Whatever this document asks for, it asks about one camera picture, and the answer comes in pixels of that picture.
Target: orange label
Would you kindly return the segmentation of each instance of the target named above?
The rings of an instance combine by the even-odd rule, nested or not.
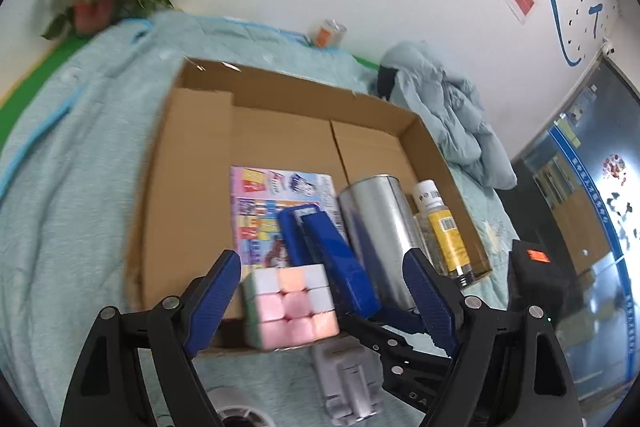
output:
[[[527,250],[527,253],[534,261],[539,261],[539,263],[551,263],[544,252],[538,250]]]
[[[320,28],[318,36],[316,37],[316,47],[325,48],[329,44],[332,33],[326,28]]]
[[[462,242],[456,222],[450,210],[438,210],[429,214],[431,227],[436,235],[447,270],[454,271],[460,266],[469,264],[465,244]]]

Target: barcode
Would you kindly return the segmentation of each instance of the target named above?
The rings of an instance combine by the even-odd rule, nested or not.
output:
[[[443,217],[440,220],[440,227],[447,232],[447,230],[455,229],[456,222],[453,220],[453,217]]]

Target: colorful magazine cover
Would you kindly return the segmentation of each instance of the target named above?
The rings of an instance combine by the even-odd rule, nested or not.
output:
[[[289,266],[277,216],[283,208],[304,203],[317,204],[344,234],[328,174],[231,167],[231,214],[242,264]]]

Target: blue gripper pad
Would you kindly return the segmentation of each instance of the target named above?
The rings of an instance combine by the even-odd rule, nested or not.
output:
[[[428,268],[423,266],[418,256],[423,257],[427,264],[429,263],[419,248],[412,248],[404,254],[402,260],[404,282],[414,298],[415,305],[433,343],[444,349],[447,355],[453,357],[458,352],[459,344],[456,339],[456,330],[462,323],[462,319],[456,320],[456,314],[436,287],[436,282],[432,280],[433,277],[442,276],[438,275],[432,266],[430,268],[433,273],[428,273]]]
[[[313,203],[300,204],[283,208],[278,212],[278,224],[287,254],[292,266],[304,266],[305,264],[317,264],[320,260],[314,259],[313,252],[306,243],[305,233],[302,229],[302,216],[320,212],[320,207]]]
[[[353,312],[363,319],[380,311],[380,302],[369,280],[346,241],[326,212],[302,216],[302,226],[314,251],[322,259],[338,312]]]
[[[209,346],[238,287],[240,274],[239,255],[232,250],[225,250],[189,295],[181,318],[183,327],[188,330],[183,345],[190,359],[199,350]]]

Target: light blue blanket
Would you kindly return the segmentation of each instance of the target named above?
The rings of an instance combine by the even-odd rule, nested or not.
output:
[[[516,186],[509,157],[466,76],[445,64],[426,42],[400,42],[380,65],[398,70],[390,101],[420,115],[447,162],[460,165],[483,187]]]
[[[98,311],[127,310],[123,251],[136,178],[184,57],[282,71],[356,92],[367,92],[374,76],[346,53],[308,48],[272,28],[165,12],[109,29],[51,77],[0,155],[0,369],[39,427],[59,425]],[[506,218],[494,191],[455,169],[454,177],[473,202],[476,226]],[[509,245],[512,230],[504,234]],[[482,240],[489,248],[490,238]],[[505,256],[498,250],[495,277],[473,288],[504,307]],[[429,337],[420,341],[434,351]],[[143,362],[152,403],[167,425],[157,382],[147,376],[150,360]],[[306,349],[194,363],[206,389],[242,385],[278,427],[330,425]],[[369,426],[418,424],[420,413],[390,395],[384,400],[384,412]]]

